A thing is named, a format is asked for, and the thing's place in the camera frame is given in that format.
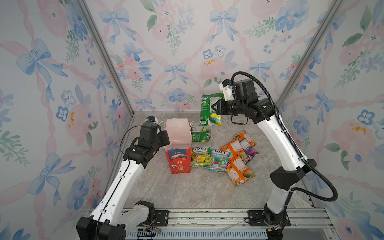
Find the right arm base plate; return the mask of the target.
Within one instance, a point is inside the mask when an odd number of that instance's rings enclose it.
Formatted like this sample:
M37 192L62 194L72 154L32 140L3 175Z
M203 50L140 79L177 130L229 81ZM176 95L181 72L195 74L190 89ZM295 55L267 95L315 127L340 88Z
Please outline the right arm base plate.
M277 228L284 224L285 227L291 226L287 211L283 210L280 214L265 212L264 210L249 210L244 222L251 227L270 227Z

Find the small green snack bag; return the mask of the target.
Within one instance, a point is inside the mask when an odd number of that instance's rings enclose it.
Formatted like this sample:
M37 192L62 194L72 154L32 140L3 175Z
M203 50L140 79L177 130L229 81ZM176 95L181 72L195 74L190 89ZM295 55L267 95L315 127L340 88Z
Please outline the small green snack bag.
M207 127L192 127L192 142L207 143L211 138L211 132Z

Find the yellow green Fox's candy bag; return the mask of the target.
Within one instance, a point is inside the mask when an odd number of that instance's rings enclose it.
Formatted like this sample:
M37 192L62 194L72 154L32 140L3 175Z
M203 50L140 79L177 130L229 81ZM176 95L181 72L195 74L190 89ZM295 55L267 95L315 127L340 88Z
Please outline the yellow green Fox's candy bag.
M211 148L197 147L192 149L191 166L192 167L210 167L213 165L211 158Z

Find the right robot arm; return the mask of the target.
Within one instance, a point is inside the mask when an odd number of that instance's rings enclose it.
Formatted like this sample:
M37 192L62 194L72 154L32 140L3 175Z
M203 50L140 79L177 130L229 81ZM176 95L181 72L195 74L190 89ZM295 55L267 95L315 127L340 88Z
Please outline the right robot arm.
M219 115L244 115L252 120L264 132L278 154L281 166L270 174L274 186L261 220L267 226L283 226L295 185L311 170L303 162L307 157L301 151L296 151L289 141L289 132L282 123L275 103L268 98L258 98L254 81L233 83L231 80L224 80L219 88L224 98L214 103L212 110Z

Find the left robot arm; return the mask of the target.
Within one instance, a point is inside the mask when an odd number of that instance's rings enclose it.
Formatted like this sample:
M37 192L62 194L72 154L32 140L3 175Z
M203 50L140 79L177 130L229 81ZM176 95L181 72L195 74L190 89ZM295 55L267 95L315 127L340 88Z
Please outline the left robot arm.
M123 152L120 169L106 195L89 217L79 219L76 230L81 240L124 240L137 226L150 228L155 223L155 206L139 201L129 211L124 204L139 176L161 147L170 144L154 116L140 126L140 135Z

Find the red paper gift bag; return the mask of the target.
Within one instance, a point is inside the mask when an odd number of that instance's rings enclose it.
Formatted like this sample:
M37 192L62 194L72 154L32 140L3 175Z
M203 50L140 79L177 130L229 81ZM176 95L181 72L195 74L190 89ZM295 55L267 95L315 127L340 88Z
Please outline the red paper gift bag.
M170 144L165 146L165 154L172 174L191 172L192 134L188 119L167 119L165 130Z

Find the green snack bag with label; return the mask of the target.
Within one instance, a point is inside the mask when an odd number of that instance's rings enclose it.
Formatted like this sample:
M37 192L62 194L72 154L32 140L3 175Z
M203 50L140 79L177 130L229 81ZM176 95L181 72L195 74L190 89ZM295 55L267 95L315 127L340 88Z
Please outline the green snack bag with label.
M212 109L212 105L218 100L223 99L224 95L217 93L211 95L202 95L201 97L201 112L199 125L202 127L221 127L221 116Z

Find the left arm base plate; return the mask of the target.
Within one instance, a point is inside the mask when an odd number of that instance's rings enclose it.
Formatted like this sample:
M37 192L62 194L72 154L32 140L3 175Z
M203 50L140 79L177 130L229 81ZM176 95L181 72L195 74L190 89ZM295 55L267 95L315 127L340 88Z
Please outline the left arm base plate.
M141 227L167 227L169 222L168 210L154 210L149 214L146 221L140 224Z

